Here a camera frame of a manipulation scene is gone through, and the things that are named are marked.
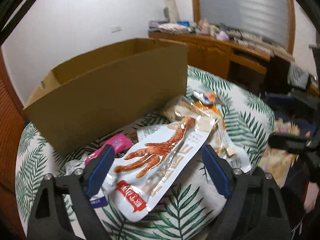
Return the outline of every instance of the green leaf print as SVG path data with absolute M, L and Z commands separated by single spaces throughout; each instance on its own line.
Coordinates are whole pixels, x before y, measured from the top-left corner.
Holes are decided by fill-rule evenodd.
M 228 135 L 233 143 L 245 148 L 254 170 L 267 145 L 267 135 L 262 124 L 251 113 L 237 112 L 230 106 L 223 106 L 221 112 Z
M 191 184 L 185 189 L 179 184 L 177 191 L 171 188 L 173 197 L 169 198 L 169 201 L 174 209 L 171 210 L 168 205 L 165 205 L 164 208 L 167 212 L 158 215 L 165 225 L 170 226 L 170 231 L 168 229 L 160 229 L 159 221 L 154 222 L 160 231 L 160 233 L 154 231 L 155 236 L 160 237 L 159 239 L 189 239 L 191 235 L 194 234 L 194 230 L 202 226 L 202 223 L 213 210 L 202 215 L 202 212 L 206 209 L 200 208 L 200 204 L 204 198 L 190 205 L 197 196 L 199 189 L 200 187 L 194 192 L 190 192 Z
M 108 202 L 109 205 L 102 208 L 103 212 L 108 218 L 108 221 L 102 220 L 102 223 L 106 226 L 108 232 L 113 233 L 113 239 L 140 240 L 140 237 L 159 239 L 154 234 L 146 232 L 144 228 L 153 228 L 155 230 L 158 229 L 158 227 L 160 227 L 161 230 L 169 228 L 168 225 L 155 225 L 154 221 L 159 221 L 161 219 L 153 214 L 148 214 L 137 223 L 129 222 L 120 212 L 116 210 L 109 198 Z
M 21 157 L 28 149 L 31 140 L 38 133 L 38 129 L 29 123 L 23 130 L 18 148 L 18 157 Z
M 245 104 L 249 106 L 250 109 L 257 111 L 258 113 L 265 114 L 267 117 L 274 115 L 272 109 L 261 98 L 247 90 L 240 89 L 240 91 L 246 97 Z
M 156 112 L 146 114 L 142 117 L 141 123 L 144 126 L 155 125 L 155 124 L 168 124 L 170 123 L 166 117 L 163 117 Z
M 214 90 L 216 92 L 221 90 L 230 90 L 234 85 L 225 79 L 192 66 L 188 66 L 188 78 L 200 81 L 202 84 L 208 84 L 210 85 L 208 90 Z
M 16 173 L 16 198 L 23 222 L 27 222 L 29 219 L 36 192 L 44 175 L 47 157 L 42 151 L 46 143 L 46 140 L 38 140 L 36 148 L 31 151 L 26 149 L 22 164 Z
M 182 188 L 181 184 L 174 187 L 175 189 L 171 187 L 173 195 L 166 198 L 171 205 L 164 203 L 161 205 L 163 209 L 154 209 L 136 223 L 127 221 L 108 199 L 109 205 L 103 208 L 108 221 L 102 220 L 107 231 L 114 234 L 114 239 L 189 239 L 197 228 L 211 220 L 207 217 L 213 210 L 202 214 L 205 210 L 200 208 L 203 198 L 190 205 L 197 196 L 199 187 L 194 192 L 190 192 L 191 185 L 186 188 Z

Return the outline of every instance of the wooden desk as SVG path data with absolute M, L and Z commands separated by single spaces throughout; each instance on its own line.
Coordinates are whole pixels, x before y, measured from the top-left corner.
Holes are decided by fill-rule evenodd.
M 236 42 L 197 34 L 149 33 L 153 39 L 182 41 L 189 47 L 188 64 L 227 79 L 230 62 L 266 74 L 271 54 Z

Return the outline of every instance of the chicken feet package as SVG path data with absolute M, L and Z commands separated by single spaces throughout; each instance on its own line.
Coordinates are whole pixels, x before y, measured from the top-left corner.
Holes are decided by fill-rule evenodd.
M 201 116 L 183 117 L 115 159 L 102 187 L 129 221 L 137 222 L 154 209 L 208 138 L 214 125 L 209 123 L 211 127 Z

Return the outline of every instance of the transparent wrapper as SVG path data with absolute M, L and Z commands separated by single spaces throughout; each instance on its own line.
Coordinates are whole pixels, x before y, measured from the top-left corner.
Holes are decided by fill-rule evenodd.
M 208 114 L 195 106 L 185 96 L 178 96 L 169 101 L 160 113 L 171 122 L 180 121 L 184 116 L 194 117 L 198 120 L 196 129 L 199 130 L 209 130 L 210 127 L 214 126 L 218 118 L 217 115 Z
M 201 101 L 195 102 L 194 106 L 209 116 L 215 116 L 217 120 L 207 144 L 210 144 L 218 156 L 225 159 L 232 168 L 240 168 L 245 173 L 249 172 L 252 168 L 249 157 L 241 147 L 232 142 L 219 109 L 215 105 L 206 106 Z
M 213 105 L 213 104 L 224 105 L 225 104 L 223 97 L 218 95 L 214 91 L 207 91 L 202 93 L 193 91 L 193 96 L 197 98 L 204 105 Z

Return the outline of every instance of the plastic bag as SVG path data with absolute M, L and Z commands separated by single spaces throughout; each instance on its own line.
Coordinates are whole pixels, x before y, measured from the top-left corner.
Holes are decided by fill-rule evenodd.
M 218 95 L 214 91 L 207 91 L 203 93 L 198 93 L 194 91 L 193 95 L 204 105 L 213 105 L 213 104 L 224 105 L 225 104 L 222 96 Z
M 180 121 L 185 116 L 191 116 L 198 120 L 196 129 L 207 131 L 215 125 L 218 116 L 208 114 L 191 103 L 185 96 L 178 96 L 171 100 L 160 112 L 171 122 Z
M 163 125 L 115 159 L 102 187 L 129 221 L 141 220 L 157 205 L 206 141 L 212 127 L 208 121 L 203 127 L 201 119 L 187 116 Z
M 218 156 L 225 159 L 232 168 L 240 168 L 245 173 L 249 172 L 252 168 L 249 157 L 242 148 L 232 142 L 219 109 L 215 105 L 205 106 L 201 101 L 194 105 L 208 115 L 218 116 L 217 125 L 214 126 L 207 144 L 210 144 Z

